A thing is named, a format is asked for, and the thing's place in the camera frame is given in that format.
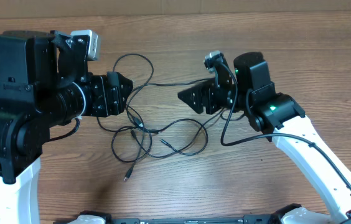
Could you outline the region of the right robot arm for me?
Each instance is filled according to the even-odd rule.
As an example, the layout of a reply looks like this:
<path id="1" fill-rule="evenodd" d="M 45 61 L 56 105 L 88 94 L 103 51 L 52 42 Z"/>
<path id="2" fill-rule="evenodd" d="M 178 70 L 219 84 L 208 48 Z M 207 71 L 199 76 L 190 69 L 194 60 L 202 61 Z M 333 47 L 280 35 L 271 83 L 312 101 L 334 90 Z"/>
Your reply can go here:
<path id="1" fill-rule="evenodd" d="M 351 223 L 351 171 L 322 140 L 295 99 L 276 92 L 263 54 L 241 54 L 230 69 L 224 55 L 214 51 L 206 55 L 204 65 L 214 77 L 179 92 L 179 99 L 198 114 L 213 114 L 220 109 L 243 111 L 259 134 L 229 145 L 267 139 L 295 163 L 329 211 L 324 215 L 290 204 L 259 221 Z"/>

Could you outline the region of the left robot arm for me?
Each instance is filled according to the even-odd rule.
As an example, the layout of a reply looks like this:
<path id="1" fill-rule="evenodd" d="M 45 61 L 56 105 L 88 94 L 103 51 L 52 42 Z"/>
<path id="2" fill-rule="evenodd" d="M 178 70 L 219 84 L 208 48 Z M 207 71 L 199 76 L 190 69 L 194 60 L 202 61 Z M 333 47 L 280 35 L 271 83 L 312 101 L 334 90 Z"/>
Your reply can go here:
<path id="1" fill-rule="evenodd" d="M 99 47 L 91 30 L 0 34 L 0 223 L 40 221 L 40 157 L 52 127 L 124 111 L 132 81 L 88 71 Z"/>

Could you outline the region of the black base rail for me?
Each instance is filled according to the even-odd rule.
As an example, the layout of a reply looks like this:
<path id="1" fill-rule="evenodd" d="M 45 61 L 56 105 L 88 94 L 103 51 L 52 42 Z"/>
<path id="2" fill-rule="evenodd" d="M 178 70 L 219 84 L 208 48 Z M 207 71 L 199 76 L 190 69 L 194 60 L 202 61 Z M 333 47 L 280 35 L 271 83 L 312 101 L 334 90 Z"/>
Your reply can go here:
<path id="1" fill-rule="evenodd" d="M 82 212 L 73 220 L 57 220 L 55 224 L 77 224 L 77 223 L 106 223 L 106 224 L 275 224 L 275 223 L 325 223 L 333 221 L 330 217 L 320 213 L 310 212 L 300 207 L 283 216 L 281 213 L 243 215 L 233 218 L 165 218 L 165 219 L 138 219 L 138 218 L 112 218 L 106 213 Z"/>

